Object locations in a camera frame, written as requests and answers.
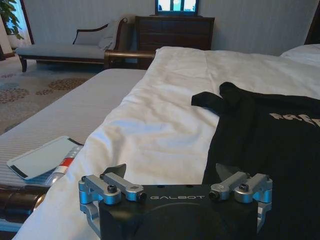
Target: patterned carpet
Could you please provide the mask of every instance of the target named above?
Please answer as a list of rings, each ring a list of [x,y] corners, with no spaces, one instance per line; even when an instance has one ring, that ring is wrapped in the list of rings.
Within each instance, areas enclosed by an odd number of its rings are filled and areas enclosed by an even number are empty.
[[[102,70],[99,65],[27,64],[22,72],[17,56],[0,61],[0,135]]]

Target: smartphone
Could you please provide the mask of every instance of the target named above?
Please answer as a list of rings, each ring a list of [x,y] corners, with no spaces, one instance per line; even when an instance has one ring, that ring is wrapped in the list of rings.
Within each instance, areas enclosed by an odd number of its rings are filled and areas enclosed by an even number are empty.
[[[60,136],[37,149],[10,159],[6,164],[25,180],[35,178],[57,167],[74,146],[82,144]]]

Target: gray metal bracket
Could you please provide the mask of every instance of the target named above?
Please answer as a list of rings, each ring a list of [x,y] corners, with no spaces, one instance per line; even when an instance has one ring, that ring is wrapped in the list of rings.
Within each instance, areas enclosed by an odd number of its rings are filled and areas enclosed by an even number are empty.
[[[100,237],[99,210],[94,204],[101,201],[114,205],[121,201],[122,193],[129,201],[139,202],[146,198],[144,187],[133,184],[122,177],[109,172],[103,180],[95,175],[84,176],[78,182],[80,210],[86,214],[87,222]]]
[[[250,177],[244,172],[236,172],[221,183],[211,185],[209,196],[215,201],[223,201],[229,198],[234,191],[234,198],[243,204],[258,202],[257,233],[265,223],[266,212],[272,208],[273,181],[265,174],[257,173]]]

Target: plastic bottle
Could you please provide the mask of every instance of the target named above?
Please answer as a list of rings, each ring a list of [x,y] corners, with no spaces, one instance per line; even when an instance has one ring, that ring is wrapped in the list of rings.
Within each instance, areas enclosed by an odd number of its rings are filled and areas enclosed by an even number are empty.
[[[69,153],[64,157],[63,161],[60,163],[59,166],[55,168],[55,170],[51,173],[51,175],[47,178],[45,181],[44,185],[45,186],[52,186],[57,180],[62,178],[67,170],[72,161],[75,159],[76,155],[80,152],[80,150],[84,146],[74,146]]]

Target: chaise lounge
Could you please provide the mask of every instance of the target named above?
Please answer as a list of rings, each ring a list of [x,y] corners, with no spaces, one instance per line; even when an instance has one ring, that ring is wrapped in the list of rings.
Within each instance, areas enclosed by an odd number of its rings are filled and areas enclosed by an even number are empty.
[[[77,29],[72,44],[46,43],[18,47],[22,72],[27,59],[46,62],[105,64],[106,50],[129,50],[132,43],[135,16],[126,14],[118,21],[96,29]]]

